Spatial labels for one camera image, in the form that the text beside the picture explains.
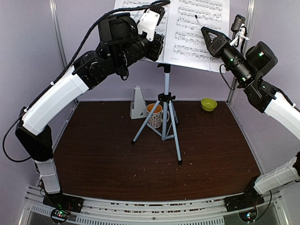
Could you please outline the white metronome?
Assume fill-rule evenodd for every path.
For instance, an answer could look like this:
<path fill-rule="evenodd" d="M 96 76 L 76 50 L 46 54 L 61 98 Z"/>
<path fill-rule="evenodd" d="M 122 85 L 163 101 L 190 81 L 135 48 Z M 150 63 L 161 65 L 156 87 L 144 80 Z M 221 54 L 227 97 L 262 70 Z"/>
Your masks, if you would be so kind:
<path fill-rule="evenodd" d="M 130 118 L 141 119 L 147 117 L 146 102 L 139 85 L 133 87 L 133 96 L 130 104 Z"/>

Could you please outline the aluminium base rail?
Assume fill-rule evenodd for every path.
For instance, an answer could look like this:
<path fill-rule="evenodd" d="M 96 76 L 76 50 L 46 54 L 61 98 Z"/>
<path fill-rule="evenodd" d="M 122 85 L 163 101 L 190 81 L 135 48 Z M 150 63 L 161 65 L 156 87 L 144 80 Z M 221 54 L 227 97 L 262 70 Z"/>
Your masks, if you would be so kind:
<path fill-rule="evenodd" d="M 224 197 L 137 202 L 83 198 L 80 212 L 64 225 L 288 225 L 279 191 L 264 195 L 263 204 L 228 211 Z"/>

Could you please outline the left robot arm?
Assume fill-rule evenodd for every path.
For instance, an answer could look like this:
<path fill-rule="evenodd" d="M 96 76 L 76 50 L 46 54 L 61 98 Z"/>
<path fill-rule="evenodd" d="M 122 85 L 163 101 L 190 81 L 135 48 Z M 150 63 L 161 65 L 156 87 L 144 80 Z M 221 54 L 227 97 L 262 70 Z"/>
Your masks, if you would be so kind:
<path fill-rule="evenodd" d="M 148 9 L 138 21 L 134 21 L 130 13 L 120 13 L 98 22 L 100 43 L 97 49 L 71 63 L 62 77 L 22 116 L 16 137 L 35 161 L 53 207 L 64 208 L 68 199 L 61 191 L 56 173 L 49 121 L 107 76 L 117 74 L 125 80 L 129 75 L 128 67 L 138 60 L 157 61 L 163 48 L 163 36 L 155 29 L 162 17 L 162 13 Z"/>

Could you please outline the sheet music page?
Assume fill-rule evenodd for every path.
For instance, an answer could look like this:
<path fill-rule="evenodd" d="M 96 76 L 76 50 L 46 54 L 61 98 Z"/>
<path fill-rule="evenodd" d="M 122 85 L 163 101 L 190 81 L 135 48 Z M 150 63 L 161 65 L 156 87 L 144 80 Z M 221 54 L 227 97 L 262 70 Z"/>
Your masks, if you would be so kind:
<path fill-rule="evenodd" d="M 149 5 L 154 0 L 115 0 L 114 9 L 117 8 L 135 8 L 140 7 L 142 5 Z M 168 6 L 164 6 L 165 14 L 160 21 L 160 24 L 156 27 L 156 33 L 164 36 L 164 44 L 165 44 L 165 36 L 167 29 L 167 19 L 168 19 Z M 142 17 L 143 10 L 132 11 L 130 12 L 131 18 L 138 22 L 138 20 Z"/>
<path fill-rule="evenodd" d="M 230 1 L 172 0 L 169 4 L 164 63 L 218 72 L 222 61 L 208 52 L 201 28 L 228 35 Z"/>

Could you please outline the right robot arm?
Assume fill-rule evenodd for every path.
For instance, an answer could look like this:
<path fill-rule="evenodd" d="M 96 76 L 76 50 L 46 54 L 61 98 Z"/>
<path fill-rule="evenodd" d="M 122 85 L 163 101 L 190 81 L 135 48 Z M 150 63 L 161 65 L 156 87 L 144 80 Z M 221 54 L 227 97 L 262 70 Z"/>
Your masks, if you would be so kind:
<path fill-rule="evenodd" d="M 262 41 L 249 48 L 245 55 L 240 53 L 225 34 L 201 28 L 206 47 L 215 58 L 220 58 L 227 71 L 236 77 L 249 103 L 261 113 L 274 118 L 297 138 L 300 136 L 300 111 L 279 88 L 263 80 L 277 64 L 273 51 Z M 272 172 L 253 177 L 241 195 L 224 199 L 228 211 L 253 207 L 264 202 L 262 195 L 279 186 L 300 180 L 300 156 Z"/>

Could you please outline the green bowl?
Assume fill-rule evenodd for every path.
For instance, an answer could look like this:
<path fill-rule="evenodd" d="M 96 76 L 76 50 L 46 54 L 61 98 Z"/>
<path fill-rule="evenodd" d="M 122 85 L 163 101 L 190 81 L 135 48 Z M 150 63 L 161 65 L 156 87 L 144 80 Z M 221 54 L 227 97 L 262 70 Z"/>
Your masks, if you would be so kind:
<path fill-rule="evenodd" d="M 201 107 L 203 110 L 207 112 L 212 112 L 216 109 L 217 107 L 217 102 L 214 99 L 211 98 L 203 98 L 201 100 Z"/>

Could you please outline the white tripod stand pole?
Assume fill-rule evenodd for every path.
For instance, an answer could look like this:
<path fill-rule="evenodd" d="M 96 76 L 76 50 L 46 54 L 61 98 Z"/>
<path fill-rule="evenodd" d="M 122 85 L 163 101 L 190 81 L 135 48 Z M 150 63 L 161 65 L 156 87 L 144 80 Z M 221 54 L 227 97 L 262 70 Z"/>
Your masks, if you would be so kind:
<path fill-rule="evenodd" d="M 172 138 L 174 139 L 175 148 L 176 148 L 176 152 L 177 152 L 177 158 L 178 158 L 178 164 L 182 165 L 180 145 L 179 145 L 177 128 L 176 128 L 176 126 L 179 124 L 179 121 L 178 121 L 178 117 L 176 115 L 176 111 L 173 106 L 173 100 L 175 100 L 176 96 L 172 96 L 171 92 L 169 91 L 171 65 L 159 63 L 157 67 L 164 68 L 164 78 L 165 78 L 164 92 L 158 95 L 157 101 L 155 102 L 152 110 L 149 112 L 149 114 L 147 115 L 143 124 L 139 128 L 135 137 L 131 141 L 131 144 L 135 144 L 139 135 L 145 128 L 145 126 L 148 126 L 150 129 L 155 131 L 161 137 L 162 141 L 172 139 Z M 158 107 L 160 102 L 163 102 L 163 116 L 162 116 L 163 121 L 162 121 L 162 132 L 161 133 L 159 131 L 157 131 L 153 126 L 148 124 L 150 117 L 152 115 L 154 115 L 154 111 L 156 110 L 156 108 Z"/>

